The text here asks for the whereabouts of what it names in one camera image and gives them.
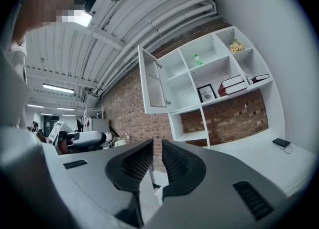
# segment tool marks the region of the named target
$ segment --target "air vent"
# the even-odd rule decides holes
[[[265,199],[247,181],[235,183],[233,186],[256,220],[264,218],[273,211]]]
[[[64,165],[65,169],[71,169],[71,168],[78,167],[78,166],[81,166],[84,164],[87,164],[87,162],[84,160],[79,160],[79,161],[74,161],[71,163],[64,163],[63,165]]]

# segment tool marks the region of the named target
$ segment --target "door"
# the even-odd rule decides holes
[[[160,65],[157,59],[138,46],[141,86],[146,114],[168,113],[168,108],[160,81]]]

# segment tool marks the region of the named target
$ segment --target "cable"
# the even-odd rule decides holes
[[[287,152],[287,151],[286,151],[286,148],[287,148],[287,147],[290,147],[290,148],[291,148],[290,152]],[[292,147],[291,145],[288,145],[287,147],[284,148],[284,151],[285,151],[287,154],[290,154],[290,153],[293,151],[293,147]]]

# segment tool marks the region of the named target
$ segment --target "picture frame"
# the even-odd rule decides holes
[[[197,88],[197,92],[201,103],[216,99],[216,95],[211,84]]]

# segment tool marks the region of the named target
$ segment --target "ceiling pipe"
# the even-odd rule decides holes
[[[167,31],[168,29],[172,28],[173,26],[177,25],[178,23],[192,17],[195,16],[197,14],[200,14],[202,12],[208,11],[210,9],[213,8],[213,5],[208,4],[206,6],[197,8],[195,10],[192,10],[188,13],[183,14],[182,16],[174,19],[172,22],[166,24],[165,26],[163,26],[162,28],[158,29],[157,32],[153,33],[152,35],[150,35],[147,39],[145,39],[144,41],[142,41],[140,43],[140,46],[145,46],[146,44],[148,44],[149,42],[151,42],[153,39],[155,39],[156,37],[158,37],[160,34],[163,34],[165,31]],[[102,86],[102,88],[99,90],[98,92],[98,96],[100,96],[103,91],[105,90],[105,88],[107,87],[107,85],[109,84],[109,82],[113,79],[113,77],[120,71],[120,69],[122,68],[123,65],[127,64],[127,62],[137,53],[137,48],[133,49],[132,52],[130,54],[127,55],[127,57],[123,60],[122,64],[119,66],[118,70],[114,71],[109,78],[107,79],[107,81],[105,81],[104,85]]]
[[[166,12],[165,14],[163,14],[162,16],[160,16],[159,18],[157,18],[153,22],[150,22],[150,24],[148,24],[129,43],[126,44],[126,46],[122,49],[122,51],[114,59],[114,61],[111,63],[111,65],[106,70],[106,72],[103,74],[101,80],[97,84],[97,87],[94,90],[94,93],[96,93],[96,91],[101,87],[101,85],[104,82],[104,80],[107,77],[107,75],[112,71],[112,69],[116,66],[116,64],[120,61],[120,59],[131,49],[131,47],[133,45],[135,45],[135,43],[137,43],[141,38],[143,38],[149,31],[151,31],[154,27],[156,27],[157,25],[159,25],[160,23],[162,23],[166,19],[170,18],[171,16],[175,15],[176,13],[181,12],[182,10],[184,10],[186,8],[189,8],[189,7],[193,6],[193,5],[199,4],[199,3],[203,2],[203,1],[206,1],[206,0],[190,0],[190,1],[184,3],[184,4],[180,5],[180,6],[177,6],[177,7],[173,8],[173,9],[169,10],[168,12]]]
[[[170,32],[168,32],[167,34],[165,34],[164,36],[162,36],[159,40],[153,42],[153,43],[150,44],[148,47],[146,47],[146,50],[149,50],[149,49],[152,48],[157,42],[159,42],[160,40],[166,38],[167,36],[171,35],[172,33],[178,31],[179,29],[181,29],[181,28],[183,28],[183,27],[185,27],[185,26],[187,26],[187,25],[190,25],[190,24],[192,24],[192,23],[194,23],[194,22],[196,22],[196,21],[199,21],[199,20],[201,20],[201,19],[203,19],[203,18],[209,17],[209,16],[211,16],[211,15],[215,15],[215,14],[216,14],[216,12],[210,12],[210,13],[207,13],[207,14],[205,14],[205,15],[201,15],[201,16],[199,16],[199,17],[193,18],[192,20],[190,20],[190,21],[188,21],[188,22],[186,22],[186,23],[184,23],[184,24],[179,25],[178,27],[174,28],[172,31],[170,31]],[[135,57],[132,61],[130,61],[130,65],[127,65],[126,67],[124,67],[124,68],[118,73],[118,76],[120,76],[125,70],[128,70],[128,71],[131,70],[131,69],[137,64],[136,61],[137,61],[138,58],[139,58],[139,57],[137,56],[137,57]],[[116,80],[117,80],[117,78],[113,78],[113,79],[108,83],[108,85],[106,86],[106,88],[104,89],[104,91],[107,91],[110,87],[112,87],[113,83],[114,83]]]

